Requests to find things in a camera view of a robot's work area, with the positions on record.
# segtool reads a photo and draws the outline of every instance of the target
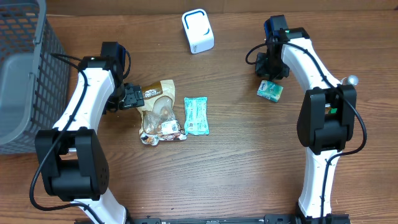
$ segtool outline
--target gray plastic basket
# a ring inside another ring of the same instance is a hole
[[[35,152],[38,130],[65,109],[69,66],[44,0],[0,1],[0,154]]]

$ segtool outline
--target brown snack package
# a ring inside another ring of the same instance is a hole
[[[162,80],[142,88],[145,105],[138,107],[142,122],[142,143],[156,146],[159,141],[183,141],[185,131],[173,112],[175,87],[173,80]]]

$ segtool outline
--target small green box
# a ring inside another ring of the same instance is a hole
[[[262,96],[268,100],[278,102],[283,89],[284,88],[280,85],[276,85],[273,82],[263,80],[261,81],[260,87],[257,91],[257,95]]]

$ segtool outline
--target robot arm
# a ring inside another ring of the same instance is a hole
[[[267,53],[258,53],[256,73],[270,80],[289,76],[292,70],[295,78],[305,92],[300,116],[297,121],[297,134],[305,146],[306,165],[304,185],[298,200],[298,212],[302,222],[317,222],[321,216],[322,196],[325,200],[323,214],[331,214],[330,194],[333,175],[338,157],[329,165],[322,195],[326,162],[345,148],[346,141],[353,135],[354,113],[338,98],[336,91],[324,82],[310,53],[322,73],[333,87],[355,107],[356,92],[352,85],[342,86],[322,64],[316,55],[310,36],[303,28],[289,29],[284,16],[272,16],[264,24],[267,36]],[[336,113],[327,113],[327,108],[336,109]]]
[[[292,44],[298,45],[307,49],[317,60],[320,65],[322,72],[327,77],[328,81],[332,83],[334,87],[340,82],[326,69],[322,64],[319,57],[316,55],[310,39],[304,37],[291,39],[289,41]],[[282,47],[282,61],[292,70],[294,77],[300,84],[304,92],[307,90],[312,90],[315,87],[321,89],[329,89],[330,87],[322,80],[314,62],[311,58],[299,49],[293,46],[283,45]],[[301,196],[298,200],[298,205],[305,217],[319,218],[320,217],[320,207],[322,195],[322,184],[323,176],[325,174],[326,162],[327,160],[337,154],[337,150],[323,151],[319,155],[314,154],[314,152],[306,147],[306,164],[305,164],[305,176],[304,176],[304,186]],[[331,213],[330,206],[330,194],[331,186],[333,185],[333,176],[335,173],[335,168],[338,158],[333,160],[332,165],[328,170],[328,179],[326,182],[325,191],[325,206],[323,214]]]
[[[109,70],[102,68],[86,68],[84,71],[88,80],[88,88],[84,100],[75,116],[74,122],[68,128],[68,131],[77,131],[81,127],[94,129],[97,132],[103,109],[108,98],[114,91],[114,79]],[[62,117],[55,123],[53,128],[63,130],[69,120],[69,115],[76,108],[77,102],[83,92],[85,81],[83,75],[79,72],[75,92],[63,113]]]
[[[125,49],[117,42],[104,42],[100,57],[84,57],[78,67],[87,78],[87,89],[73,122],[60,144],[47,160],[54,140],[65,128],[72,111],[82,96],[85,79],[78,74],[78,83],[62,117],[52,130],[40,130],[35,148],[43,163],[42,178],[46,192],[64,202],[84,203],[102,223],[125,224],[126,208],[118,204],[109,185],[109,167],[96,132],[101,115],[106,111],[126,110],[144,105],[140,86],[123,83]],[[76,152],[78,159],[62,160],[60,155]],[[81,208],[94,223],[89,210]]]

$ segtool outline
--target wooden table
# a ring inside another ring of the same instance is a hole
[[[261,79],[244,57],[264,42],[263,23],[275,13],[210,14],[215,47],[192,55],[181,15],[49,18],[70,55],[99,55],[102,41],[118,41],[132,56],[128,82],[173,79],[174,111],[185,122],[184,97],[207,96],[209,136],[144,146],[136,110],[103,116],[98,136],[110,167],[110,185],[133,217],[258,217],[292,213],[302,190],[304,148],[296,122],[303,91],[291,75],[278,103],[256,96]],[[357,75],[357,109],[368,128],[366,148],[339,160],[332,193],[335,213],[352,223],[395,223],[398,218],[398,13],[286,13],[289,27],[304,27],[323,63],[341,79]],[[76,84],[71,74],[70,94]],[[362,141],[358,123],[346,150]],[[28,189],[35,154],[0,156],[0,223],[71,223],[78,208],[41,212]],[[45,206],[41,178],[35,191]]]

